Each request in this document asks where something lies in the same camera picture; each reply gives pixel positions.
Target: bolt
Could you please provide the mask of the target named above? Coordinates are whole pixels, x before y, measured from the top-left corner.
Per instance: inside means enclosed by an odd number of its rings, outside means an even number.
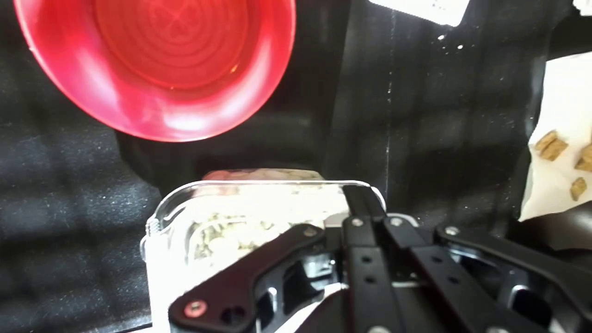
[[[447,226],[446,229],[444,229],[444,232],[446,232],[447,235],[450,236],[456,236],[458,235],[461,231],[458,230],[457,227],[455,226]]]
[[[358,219],[357,217],[355,217],[352,220],[352,225],[353,226],[363,226],[364,225],[364,221],[362,221],[362,220]]]
[[[314,235],[316,235],[316,234],[317,234],[317,231],[316,231],[316,230],[314,230],[313,228],[307,228],[307,229],[304,231],[304,236],[306,236],[306,237],[312,237],[312,236],[314,236]]]
[[[510,333],[507,329],[501,327],[489,327],[485,333]]]
[[[400,226],[403,224],[403,219],[400,217],[394,217],[391,219],[391,224],[394,226]]]
[[[372,326],[368,330],[368,333],[391,333],[391,331],[389,331],[388,328],[384,326]]]
[[[197,318],[200,317],[205,313],[208,309],[208,305],[203,300],[196,300],[194,302],[189,302],[185,306],[185,316],[187,318]]]

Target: table surface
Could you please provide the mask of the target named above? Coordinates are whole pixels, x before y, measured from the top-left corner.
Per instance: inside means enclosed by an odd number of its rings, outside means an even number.
[[[170,144],[73,105],[0,2],[2,331],[149,325],[144,223],[163,193],[215,169],[315,169],[369,182],[425,228],[503,234],[570,1],[493,3],[472,1],[452,28],[365,0],[297,1],[294,53],[269,102],[228,133]]]

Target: white napkin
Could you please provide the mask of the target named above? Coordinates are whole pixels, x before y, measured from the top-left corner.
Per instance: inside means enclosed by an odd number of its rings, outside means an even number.
[[[539,157],[536,142],[551,130],[569,146],[555,161]],[[592,52],[547,62],[539,123],[528,141],[532,161],[520,221],[559,213],[592,200],[592,172],[575,170],[580,150],[592,143]],[[588,190],[578,201],[571,184],[583,177]]]

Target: plastic bowl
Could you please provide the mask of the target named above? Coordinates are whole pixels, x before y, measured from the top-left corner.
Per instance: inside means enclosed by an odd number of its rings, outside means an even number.
[[[150,140],[239,125],[287,67],[294,0],[15,0],[51,80],[106,125]]]

